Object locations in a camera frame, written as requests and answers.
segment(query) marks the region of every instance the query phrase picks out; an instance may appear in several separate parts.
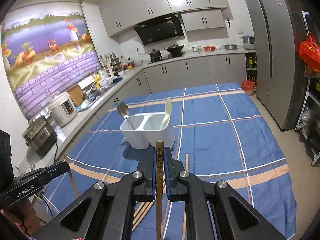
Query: beige floor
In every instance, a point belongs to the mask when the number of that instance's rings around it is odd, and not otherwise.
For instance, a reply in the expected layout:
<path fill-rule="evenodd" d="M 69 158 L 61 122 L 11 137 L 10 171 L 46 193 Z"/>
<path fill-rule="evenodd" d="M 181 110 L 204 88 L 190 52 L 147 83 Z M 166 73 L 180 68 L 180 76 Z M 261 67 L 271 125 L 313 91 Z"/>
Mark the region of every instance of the beige floor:
<path fill-rule="evenodd" d="M 298 205 L 295 239 L 299 239 L 320 208 L 320 168 L 311 166 L 311 159 L 305 145 L 300 142 L 299 134 L 293 130 L 281 132 L 255 95 L 251 99 L 268 123 L 289 165 L 293 193 Z"/>

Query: white vase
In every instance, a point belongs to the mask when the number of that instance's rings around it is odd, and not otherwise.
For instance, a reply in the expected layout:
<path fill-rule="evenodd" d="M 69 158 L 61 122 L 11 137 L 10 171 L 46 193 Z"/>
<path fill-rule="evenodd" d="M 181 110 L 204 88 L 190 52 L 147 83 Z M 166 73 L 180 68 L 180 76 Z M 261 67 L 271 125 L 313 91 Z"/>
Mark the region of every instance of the white vase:
<path fill-rule="evenodd" d="M 7 74 L 8 82 L 11 86 L 12 77 L 11 77 L 11 73 L 10 73 L 10 63 L 9 63 L 8 58 L 5 55 L 2 55 L 2 58 L 3 58 L 4 69 Z"/>
<path fill-rule="evenodd" d="M 73 46 L 75 46 L 76 50 L 80 50 L 78 36 L 73 30 L 70 31 L 70 39 L 71 39 Z"/>

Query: refrigerator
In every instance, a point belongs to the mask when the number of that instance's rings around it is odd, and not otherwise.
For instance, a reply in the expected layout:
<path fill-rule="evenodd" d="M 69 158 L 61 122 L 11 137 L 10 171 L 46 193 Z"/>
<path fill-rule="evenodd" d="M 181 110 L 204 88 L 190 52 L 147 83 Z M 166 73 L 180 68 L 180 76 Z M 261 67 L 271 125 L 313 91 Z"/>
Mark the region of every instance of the refrigerator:
<path fill-rule="evenodd" d="M 256 41 L 259 101 L 283 130 L 296 127 L 308 79 L 299 45 L 307 39 L 299 0 L 245 0 Z"/>

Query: white countertop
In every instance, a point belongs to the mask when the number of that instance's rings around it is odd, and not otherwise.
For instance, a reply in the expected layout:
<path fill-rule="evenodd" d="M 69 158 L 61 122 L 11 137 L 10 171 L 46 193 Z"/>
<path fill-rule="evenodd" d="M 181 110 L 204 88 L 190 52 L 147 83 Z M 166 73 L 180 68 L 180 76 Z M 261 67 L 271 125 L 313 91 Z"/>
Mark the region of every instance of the white countertop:
<path fill-rule="evenodd" d="M 184 60 L 188 58 L 195 58 L 195 57 L 205 57 L 205 56 L 213 56 L 213 55 L 221 55 L 221 54 L 241 54 L 241 53 L 255 53 L 255 50 L 246 50 L 243 49 L 242 46 L 238 46 L 239 49 L 237 50 L 224 50 L 219 49 L 213 52 L 192 52 L 187 50 L 183 57 L 171 58 L 168 60 L 163 60 L 160 62 L 155 62 L 148 64 L 146 62 L 142 66 L 134 67 L 130 71 L 126 71 L 123 79 L 117 83 L 114 87 L 112 87 L 109 91 L 103 94 L 92 106 L 90 106 L 87 110 L 77 113 L 76 117 L 65 127 L 57 127 L 55 128 L 57 135 L 58 135 L 58 151 L 57 157 L 63 152 L 65 147 L 71 142 L 72 138 L 79 132 L 79 130 L 84 126 L 84 124 L 98 111 L 98 109 L 103 106 L 118 90 L 120 90 L 131 78 L 133 78 L 136 74 L 138 74 L 141 70 L 156 66 L 159 64 L 164 64 L 167 62 L 173 62 L 178 60 Z M 50 151 L 43 157 L 39 157 L 30 147 L 27 151 L 27 162 L 29 166 L 33 169 L 44 168 L 49 165 L 53 164 L 54 154 L 56 151 L 56 146 L 54 145 Z"/>

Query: refrigerator door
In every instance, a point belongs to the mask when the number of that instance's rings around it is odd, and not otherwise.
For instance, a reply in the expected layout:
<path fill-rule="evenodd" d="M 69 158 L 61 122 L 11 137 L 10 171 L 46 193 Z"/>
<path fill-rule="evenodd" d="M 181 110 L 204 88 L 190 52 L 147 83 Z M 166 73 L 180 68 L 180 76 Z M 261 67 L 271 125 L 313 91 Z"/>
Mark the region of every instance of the refrigerator door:
<path fill-rule="evenodd" d="M 266 106 L 272 64 L 271 45 L 268 38 L 268 21 L 259 0 L 245 0 L 249 10 L 257 51 L 257 98 Z"/>
<path fill-rule="evenodd" d="M 272 44 L 272 65 L 270 71 L 267 109 L 281 129 L 286 128 L 287 116 L 291 110 L 295 75 L 295 41 L 290 14 L 281 0 L 260 0 L 268 19 Z"/>

